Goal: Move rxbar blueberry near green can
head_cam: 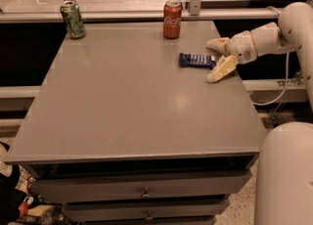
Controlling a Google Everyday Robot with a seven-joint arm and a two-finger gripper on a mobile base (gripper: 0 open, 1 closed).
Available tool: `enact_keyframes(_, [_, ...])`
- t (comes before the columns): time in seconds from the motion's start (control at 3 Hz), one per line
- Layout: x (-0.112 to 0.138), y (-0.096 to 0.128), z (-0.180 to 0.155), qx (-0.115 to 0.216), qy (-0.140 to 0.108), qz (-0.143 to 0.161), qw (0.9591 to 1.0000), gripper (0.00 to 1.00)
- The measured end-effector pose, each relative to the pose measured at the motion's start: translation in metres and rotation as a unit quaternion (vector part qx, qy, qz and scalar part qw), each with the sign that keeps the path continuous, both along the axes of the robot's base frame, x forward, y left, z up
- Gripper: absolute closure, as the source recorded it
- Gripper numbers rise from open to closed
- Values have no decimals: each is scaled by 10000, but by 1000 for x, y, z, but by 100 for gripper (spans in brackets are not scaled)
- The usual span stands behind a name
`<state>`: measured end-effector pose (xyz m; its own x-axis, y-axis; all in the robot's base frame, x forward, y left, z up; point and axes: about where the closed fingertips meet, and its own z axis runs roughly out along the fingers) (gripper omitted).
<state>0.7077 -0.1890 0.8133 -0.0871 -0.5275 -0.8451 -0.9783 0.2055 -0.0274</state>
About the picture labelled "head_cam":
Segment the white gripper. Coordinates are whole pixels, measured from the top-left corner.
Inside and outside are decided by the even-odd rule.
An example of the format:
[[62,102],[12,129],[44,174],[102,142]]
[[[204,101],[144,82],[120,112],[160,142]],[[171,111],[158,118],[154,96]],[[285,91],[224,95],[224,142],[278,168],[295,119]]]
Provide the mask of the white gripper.
[[231,39],[229,37],[210,39],[206,42],[206,46],[208,49],[227,56],[219,58],[215,68],[207,76],[208,83],[216,83],[233,72],[237,64],[244,65],[257,58],[251,32],[247,30],[234,35]]

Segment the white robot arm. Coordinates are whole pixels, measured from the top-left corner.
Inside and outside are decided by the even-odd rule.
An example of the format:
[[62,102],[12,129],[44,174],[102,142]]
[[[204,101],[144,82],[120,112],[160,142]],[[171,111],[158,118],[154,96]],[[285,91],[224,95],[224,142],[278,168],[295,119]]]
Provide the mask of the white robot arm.
[[[214,83],[235,69],[268,54],[295,52],[313,107],[313,8],[287,5],[276,22],[233,37],[211,39],[207,47],[221,55],[207,77]],[[258,157],[254,225],[313,225],[313,123],[290,121],[273,128]]]

